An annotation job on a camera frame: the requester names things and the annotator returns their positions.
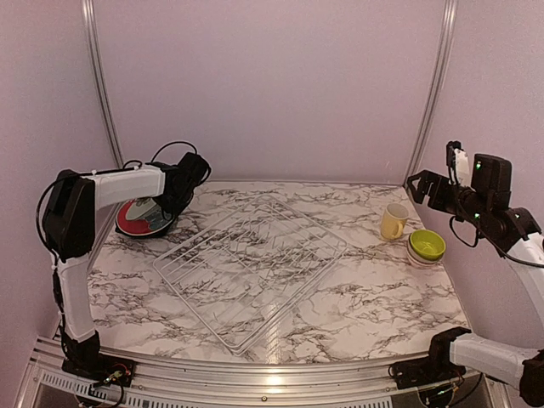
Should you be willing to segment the yellow ceramic mug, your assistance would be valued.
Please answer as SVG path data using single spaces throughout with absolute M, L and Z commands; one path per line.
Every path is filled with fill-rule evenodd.
M 381 236 L 386 241 L 394 241 L 403 235 L 404 227 L 409 218 L 408 209 L 399 203 L 390 203 L 385 207 L 382 222 Z

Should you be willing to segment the lime green bowl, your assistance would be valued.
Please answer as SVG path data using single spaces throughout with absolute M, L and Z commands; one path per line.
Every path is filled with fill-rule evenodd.
M 409 242 L 415 253 L 428 261 L 441 259 L 446 250 L 444 239 L 429 229 L 419 229 L 412 232 Z

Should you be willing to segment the red patterned white bowl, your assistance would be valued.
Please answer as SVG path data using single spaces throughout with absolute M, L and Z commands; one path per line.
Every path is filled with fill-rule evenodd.
M 410 252 L 410 249 L 406 251 L 408 262 L 415 268 L 419 269 L 430 269 L 440 263 L 440 261 L 428 261 L 422 258 L 419 258 L 416 254 Z

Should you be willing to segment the black round plate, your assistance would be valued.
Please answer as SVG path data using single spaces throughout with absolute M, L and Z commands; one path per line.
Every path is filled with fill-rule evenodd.
M 115 231 L 134 239 L 160 238 L 167 234 L 173 224 L 174 219 L 166 221 L 161 218 L 152 222 L 146 219 L 120 219 L 116 221 Z

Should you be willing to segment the teal patterned plate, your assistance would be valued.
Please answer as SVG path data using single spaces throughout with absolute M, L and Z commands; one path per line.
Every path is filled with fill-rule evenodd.
M 172 223 L 172 216 L 151 198 L 127 201 L 116 215 L 116 231 L 133 238 L 165 234 Z

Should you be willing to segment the grey floral plate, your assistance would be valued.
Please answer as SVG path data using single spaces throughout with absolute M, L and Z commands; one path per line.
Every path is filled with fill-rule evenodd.
M 173 221 L 173 216 L 165 212 L 151 198 L 133 200 L 129 204 L 125 217 L 133 224 L 146 222 L 151 230 L 158 230 Z

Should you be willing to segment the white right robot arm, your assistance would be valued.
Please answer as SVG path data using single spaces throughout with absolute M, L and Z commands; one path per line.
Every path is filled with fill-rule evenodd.
M 543 312 L 543 232 L 531 213 L 510 205 L 512 164 L 498 156 L 477 154 L 467 172 L 464 150 L 446 155 L 447 175 L 422 170 L 407 184 L 414 202 L 449 213 L 471 224 L 511 262 L 537 313 Z M 438 381 L 448 371 L 470 367 L 518 390 L 529 406 L 543 405 L 543 352 L 491 341 L 467 328 L 443 331 L 431 340 L 421 373 Z

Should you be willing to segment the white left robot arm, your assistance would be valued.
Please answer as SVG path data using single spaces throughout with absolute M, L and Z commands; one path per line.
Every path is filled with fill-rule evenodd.
M 98 214 L 116 204 L 150 198 L 177 217 L 211 172 L 201 155 L 188 152 L 176 164 L 149 161 L 88 173 L 66 169 L 46 188 L 37 206 L 37 228 L 52 257 L 59 310 L 70 340 L 83 343 L 95 334 L 88 273 L 94 264 Z

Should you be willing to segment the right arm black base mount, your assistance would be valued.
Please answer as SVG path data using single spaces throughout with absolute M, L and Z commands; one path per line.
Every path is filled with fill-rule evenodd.
M 398 389 L 461 378 L 466 373 L 466 368 L 451 361 L 450 348 L 458 337 L 468 333 L 471 333 L 470 329 L 458 326 L 435 334 L 426 357 L 393 363 L 388 368 L 389 376 L 395 380 Z

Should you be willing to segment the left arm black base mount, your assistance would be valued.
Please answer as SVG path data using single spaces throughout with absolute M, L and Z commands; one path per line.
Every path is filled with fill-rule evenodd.
M 100 352 L 99 334 L 78 342 L 61 332 L 61 348 L 65 358 L 62 371 L 94 380 L 95 386 L 109 386 L 112 383 L 129 387 L 133 380 L 135 362 Z

